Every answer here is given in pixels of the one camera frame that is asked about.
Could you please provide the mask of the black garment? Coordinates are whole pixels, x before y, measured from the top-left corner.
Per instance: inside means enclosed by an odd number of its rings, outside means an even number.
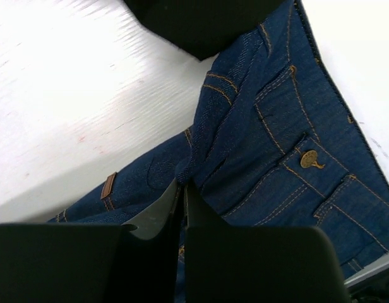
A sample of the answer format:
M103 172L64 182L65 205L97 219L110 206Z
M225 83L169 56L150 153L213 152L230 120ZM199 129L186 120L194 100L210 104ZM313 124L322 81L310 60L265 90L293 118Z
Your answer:
M124 1L137 21L200 61L256 28L285 1Z

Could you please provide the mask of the dark blue denim trousers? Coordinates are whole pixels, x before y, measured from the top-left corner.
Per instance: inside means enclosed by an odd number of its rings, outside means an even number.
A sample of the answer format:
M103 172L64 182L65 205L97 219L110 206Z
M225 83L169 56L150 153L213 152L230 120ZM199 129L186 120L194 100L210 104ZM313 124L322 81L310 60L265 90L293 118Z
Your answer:
M321 61L301 1L285 1L215 55L190 127L52 221L120 225L173 181L184 207L174 302L187 302L189 183L229 225L320 229L343 280L389 253L389 185Z

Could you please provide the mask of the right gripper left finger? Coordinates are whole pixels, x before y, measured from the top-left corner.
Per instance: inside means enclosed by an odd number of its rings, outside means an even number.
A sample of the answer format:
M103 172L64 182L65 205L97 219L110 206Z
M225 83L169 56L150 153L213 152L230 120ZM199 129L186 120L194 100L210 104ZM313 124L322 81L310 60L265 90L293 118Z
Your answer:
M0 224L0 302L172 302L181 188L121 225Z

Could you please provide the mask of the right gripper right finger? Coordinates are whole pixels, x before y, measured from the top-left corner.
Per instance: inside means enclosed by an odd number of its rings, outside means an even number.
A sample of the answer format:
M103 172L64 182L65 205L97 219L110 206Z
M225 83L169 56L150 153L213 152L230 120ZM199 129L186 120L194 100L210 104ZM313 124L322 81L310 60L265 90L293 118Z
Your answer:
M316 227L229 225L184 189L187 302L349 302L334 248Z

